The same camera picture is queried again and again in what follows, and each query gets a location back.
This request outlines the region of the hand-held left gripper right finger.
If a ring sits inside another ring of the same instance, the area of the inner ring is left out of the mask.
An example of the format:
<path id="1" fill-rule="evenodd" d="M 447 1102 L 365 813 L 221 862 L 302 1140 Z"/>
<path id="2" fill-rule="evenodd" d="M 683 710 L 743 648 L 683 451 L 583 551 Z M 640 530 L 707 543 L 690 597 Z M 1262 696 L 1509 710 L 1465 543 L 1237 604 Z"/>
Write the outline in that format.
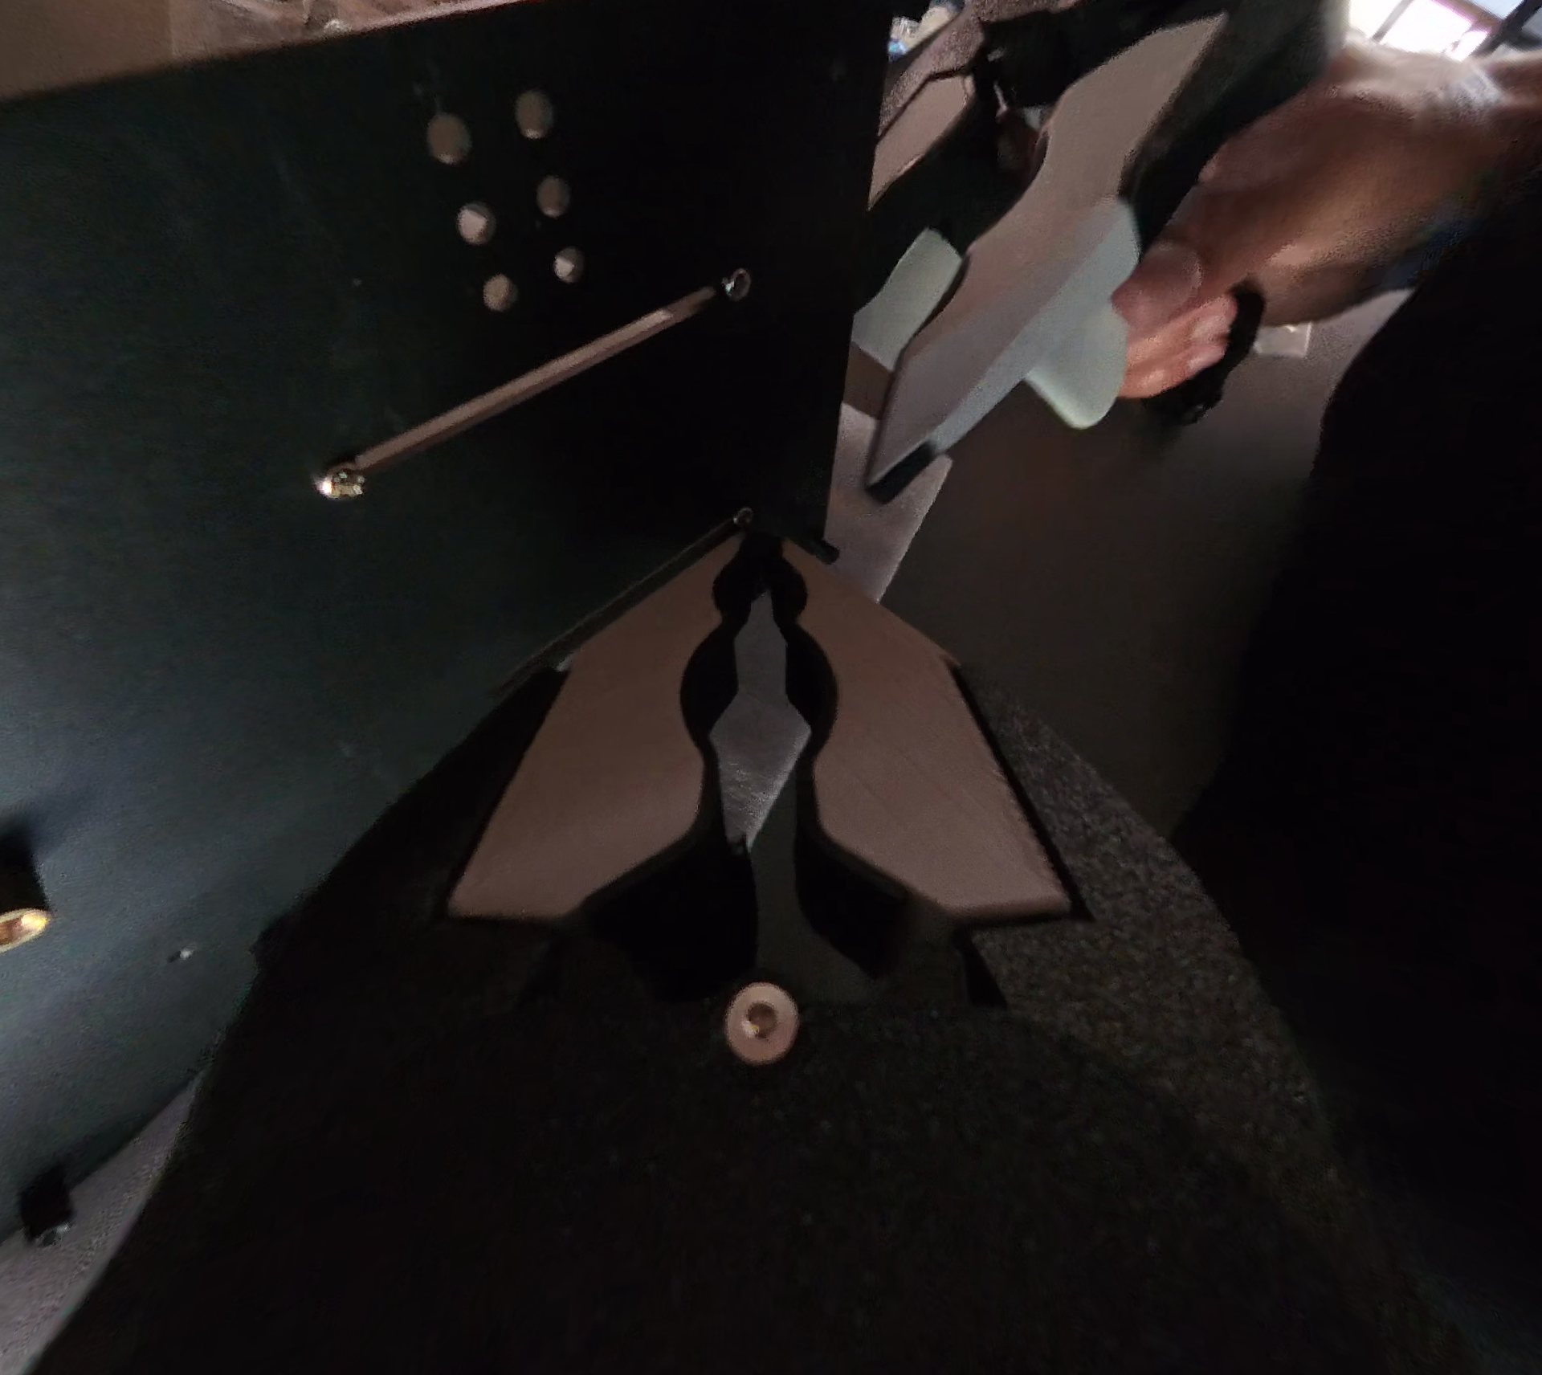
<path id="1" fill-rule="evenodd" d="M 955 654 L 794 543 L 776 627 L 787 698 L 809 724 L 801 800 L 820 851 L 943 920 L 1071 912 Z"/>

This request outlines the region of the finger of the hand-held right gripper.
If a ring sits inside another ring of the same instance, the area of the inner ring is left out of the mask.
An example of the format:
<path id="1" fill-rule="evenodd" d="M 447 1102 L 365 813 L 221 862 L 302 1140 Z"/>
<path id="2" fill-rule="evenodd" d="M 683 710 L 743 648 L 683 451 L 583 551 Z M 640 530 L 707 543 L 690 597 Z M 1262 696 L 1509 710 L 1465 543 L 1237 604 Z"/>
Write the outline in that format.
<path id="1" fill-rule="evenodd" d="M 933 80 L 878 139 L 856 265 L 856 360 L 893 379 L 1015 208 L 1015 111 L 976 73 Z"/>
<path id="2" fill-rule="evenodd" d="M 900 494 L 1015 387 L 1069 429 L 1097 425 L 1127 369 L 1113 290 L 1135 272 L 1125 171 L 1185 91 L 1226 15 L 1170 25 L 1080 75 L 1052 109 L 1046 157 L 1009 213 L 973 248 L 923 229 L 863 305 L 863 352 L 888 388 L 867 489 Z"/>

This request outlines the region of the blue toy robot arm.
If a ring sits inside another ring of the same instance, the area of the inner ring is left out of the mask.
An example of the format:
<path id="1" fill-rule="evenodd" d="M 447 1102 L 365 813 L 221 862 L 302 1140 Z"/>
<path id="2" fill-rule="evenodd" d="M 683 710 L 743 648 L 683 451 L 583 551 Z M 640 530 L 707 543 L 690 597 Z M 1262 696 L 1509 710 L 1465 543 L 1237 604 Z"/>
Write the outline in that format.
<path id="1" fill-rule="evenodd" d="M 476 0 L 3 105 L 3 1235 L 738 511 L 823 537 L 893 0 Z"/>

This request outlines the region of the white foam sheet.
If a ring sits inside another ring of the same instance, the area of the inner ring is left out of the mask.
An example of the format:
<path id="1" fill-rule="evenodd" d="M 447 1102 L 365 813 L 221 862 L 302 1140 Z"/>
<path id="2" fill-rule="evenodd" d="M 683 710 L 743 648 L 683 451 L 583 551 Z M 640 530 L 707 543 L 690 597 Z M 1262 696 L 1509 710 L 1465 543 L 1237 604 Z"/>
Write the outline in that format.
<path id="1" fill-rule="evenodd" d="M 839 450 L 824 537 L 839 551 L 837 572 L 867 597 L 882 597 L 900 575 L 926 511 L 933 507 L 952 458 L 929 465 L 919 483 L 882 505 L 863 487 L 863 465 L 878 422 L 842 403 Z M 720 758 L 727 839 L 751 845 L 787 785 L 809 727 L 783 698 L 779 670 L 787 648 L 772 627 L 771 603 L 755 603 L 748 624 L 730 640 L 738 692 L 711 731 Z M 73 1224 L 60 1241 L 33 1245 L 10 1233 L 0 1249 L 0 1369 L 35 1372 L 43 1351 L 62 1334 L 88 1291 L 153 1194 L 169 1156 L 198 1096 L 201 1068 L 192 1083 L 146 1117 L 95 1173 L 73 1187 Z"/>

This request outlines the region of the person's right hand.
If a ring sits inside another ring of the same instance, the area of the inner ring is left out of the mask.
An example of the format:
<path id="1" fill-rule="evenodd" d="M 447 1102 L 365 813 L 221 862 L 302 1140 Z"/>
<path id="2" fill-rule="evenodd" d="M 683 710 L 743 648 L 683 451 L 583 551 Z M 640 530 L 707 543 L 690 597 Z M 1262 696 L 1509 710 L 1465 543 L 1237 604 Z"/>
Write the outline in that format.
<path id="1" fill-rule="evenodd" d="M 1523 186 L 1538 146 L 1538 52 L 1444 60 L 1351 43 L 1226 139 L 1112 294 L 1127 322 L 1121 401 L 1218 366 L 1237 290 L 1263 299 L 1263 322 L 1370 299 L 1402 256 Z"/>

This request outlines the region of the dark grey desk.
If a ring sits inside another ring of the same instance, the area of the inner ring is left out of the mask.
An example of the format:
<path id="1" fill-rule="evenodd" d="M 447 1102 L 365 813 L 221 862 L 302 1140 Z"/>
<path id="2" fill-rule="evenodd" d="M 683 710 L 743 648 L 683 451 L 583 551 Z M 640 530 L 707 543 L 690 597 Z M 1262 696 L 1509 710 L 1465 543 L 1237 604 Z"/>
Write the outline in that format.
<path id="1" fill-rule="evenodd" d="M 0 0 L 3 97 L 172 55 L 169 0 Z M 1174 830 L 1218 767 L 1323 406 L 1399 302 L 1315 322 L 1301 357 L 1258 355 L 1174 434 L 1140 406 L 1069 431 L 1018 388 L 955 450 L 888 610 Z"/>

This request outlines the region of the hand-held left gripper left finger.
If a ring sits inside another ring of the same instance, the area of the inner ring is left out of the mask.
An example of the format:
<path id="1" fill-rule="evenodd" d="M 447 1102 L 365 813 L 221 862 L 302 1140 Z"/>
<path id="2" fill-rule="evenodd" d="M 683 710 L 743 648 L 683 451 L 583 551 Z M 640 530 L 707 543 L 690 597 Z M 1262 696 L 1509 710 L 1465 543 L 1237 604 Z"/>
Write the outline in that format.
<path id="1" fill-rule="evenodd" d="M 738 555 L 716 543 L 574 651 L 448 916 L 566 922 L 720 809 L 711 731 L 755 596 Z"/>

